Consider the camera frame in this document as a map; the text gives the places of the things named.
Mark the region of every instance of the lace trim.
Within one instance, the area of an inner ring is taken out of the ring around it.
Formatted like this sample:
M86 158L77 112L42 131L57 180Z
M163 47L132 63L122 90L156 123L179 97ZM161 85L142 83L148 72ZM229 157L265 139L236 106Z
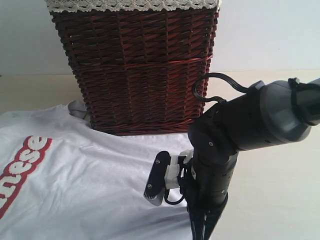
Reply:
M97 10L104 12L125 11L174 11L176 9L213 9L220 8L222 0L45 0L49 11L61 13L67 12L90 12Z

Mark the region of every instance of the printed logo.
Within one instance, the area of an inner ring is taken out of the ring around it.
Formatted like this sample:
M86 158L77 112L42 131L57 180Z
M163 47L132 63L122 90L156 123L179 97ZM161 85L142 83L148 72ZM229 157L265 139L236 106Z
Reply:
M27 176L44 159L51 142L51 138L28 136L14 160L4 168L0 175L0 219L17 197Z

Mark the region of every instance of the brown wicker basket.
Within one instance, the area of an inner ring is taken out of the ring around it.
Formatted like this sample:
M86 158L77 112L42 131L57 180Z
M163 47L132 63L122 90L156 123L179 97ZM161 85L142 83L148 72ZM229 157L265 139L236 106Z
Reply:
M216 9L50 14L95 130L185 132L203 112L191 88L209 71Z

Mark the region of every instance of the white t-shirt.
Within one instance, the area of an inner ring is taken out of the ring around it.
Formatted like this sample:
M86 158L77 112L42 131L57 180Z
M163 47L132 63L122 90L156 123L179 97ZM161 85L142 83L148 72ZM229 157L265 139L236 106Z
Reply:
M1 240L192 239L185 201L143 197L157 153L192 148L185 133L114 136L59 105L1 115L0 139Z

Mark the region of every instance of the wicker weave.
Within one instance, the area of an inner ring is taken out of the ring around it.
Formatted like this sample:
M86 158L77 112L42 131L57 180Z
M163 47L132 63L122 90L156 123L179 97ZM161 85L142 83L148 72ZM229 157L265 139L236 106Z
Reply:
M209 71L216 9L51 15L95 130L185 132L203 112L191 88Z

